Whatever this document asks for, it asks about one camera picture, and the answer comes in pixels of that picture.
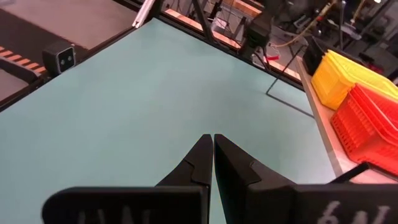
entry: yellow plastic basket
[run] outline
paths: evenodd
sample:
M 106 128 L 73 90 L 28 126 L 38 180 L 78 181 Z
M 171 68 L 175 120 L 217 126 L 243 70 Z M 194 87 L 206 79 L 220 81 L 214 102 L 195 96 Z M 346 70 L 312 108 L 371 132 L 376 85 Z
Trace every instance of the yellow plastic basket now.
M 355 83 L 398 100 L 398 88 L 386 77 L 331 50 L 323 57 L 311 83 L 321 103 L 333 110 L 337 110 Z

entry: stacked baskets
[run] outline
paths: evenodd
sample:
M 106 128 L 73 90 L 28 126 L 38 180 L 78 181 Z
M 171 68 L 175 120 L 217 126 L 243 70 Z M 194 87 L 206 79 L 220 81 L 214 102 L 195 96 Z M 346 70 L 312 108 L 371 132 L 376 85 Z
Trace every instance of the stacked baskets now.
M 398 174 L 398 89 L 385 77 L 329 51 L 312 85 L 348 157 Z

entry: light blue table surface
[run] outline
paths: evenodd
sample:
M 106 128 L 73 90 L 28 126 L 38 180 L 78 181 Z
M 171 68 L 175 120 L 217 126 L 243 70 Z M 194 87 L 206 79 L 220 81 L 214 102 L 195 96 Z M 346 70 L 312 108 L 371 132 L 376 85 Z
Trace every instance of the light blue table surface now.
M 335 177 L 315 120 L 274 77 L 152 20 L 0 113 L 0 219 L 41 223 L 73 186 L 153 186 L 204 133 L 298 183 Z M 305 93 L 271 93 L 310 110 Z M 211 223 L 224 223 L 213 175 Z

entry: red plastic basket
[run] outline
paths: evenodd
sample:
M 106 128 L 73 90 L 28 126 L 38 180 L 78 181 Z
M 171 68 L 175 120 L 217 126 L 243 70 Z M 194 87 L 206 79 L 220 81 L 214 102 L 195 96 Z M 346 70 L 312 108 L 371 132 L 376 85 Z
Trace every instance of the red plastic basket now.
M 355 85 L 331 117 L 348 157 L 398 174 L 398 102 Z

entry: metal frame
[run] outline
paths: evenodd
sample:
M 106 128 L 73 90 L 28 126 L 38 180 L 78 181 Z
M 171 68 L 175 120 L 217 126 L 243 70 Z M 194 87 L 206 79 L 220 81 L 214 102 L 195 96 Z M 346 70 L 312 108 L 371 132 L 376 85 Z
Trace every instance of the metal frame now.
M 293 108 L 294 110 L 297 110 L 297 111 L 300 112 L 300 113 L 303 113 L 303 114 L 305 114 L 305 115 L 307 115 L 307 116 L 309 116 L 309 117 L 311 117 L 311 118 L 314 118 L 312 114 L 310 114 L 310 113 L 308 113 L 308 112 L 306 112 L 306 111 L 304 111 L 304 110 L 301 110 L 300 108 L 298 108 L 298 107 L 296 107 L 296 106 L 294 106 L 294 105 L 291 105 L 290 103 L 288 103 L 288 102 L 286 102 L 286 101 L 284 101 L 284 100 L 281 100 L 281 99 L 277 98 L 276 96 L 273 96 L 273 95 L 271 95 L 271 94 L 269 93 L 269 92 L 271 91 L 272 87 L 274 87 L 274 85 L 276 84 L 276 82 L 279 80 L 280 76 L 285 72 L 285 70 L 287 69 L 287 67 L 293 62 L 293 60 L 296 58 L 296 56 L 297 56 L 297 55 L 300 53 L 300 51 L 303 49 L 303 45 L 301 45 L 300 48 L 298 49 L 298 51 L 297 51 L 296 53 L 294 53 L 294 54 L 293 54 L 293 50 L 292 50 L 292 48 L 291 48 L 290 46 L 289 46 L 289 49 L 290 49 L 290 53 L 292 54 L 292 59 L 290 59 L 290 61 L 287 63 L 287 65 L 286 65 L 285 68 L 283 69 L 282 73 L 274 80 L 274 82 L 273 82 L 273 83 L 271 84 L 271 86 L 268 88 L 268 90 L 266 91 L 266 95 L 269 96 L 269 97 L 271 97 L 272 99 L 274 99 L 274 100 L 280 102 L 280 103 L 283 103 L 284 105 L 286 105 L 286 106 L 288 106 L 288 107 L 290 107 L 290 108 Z

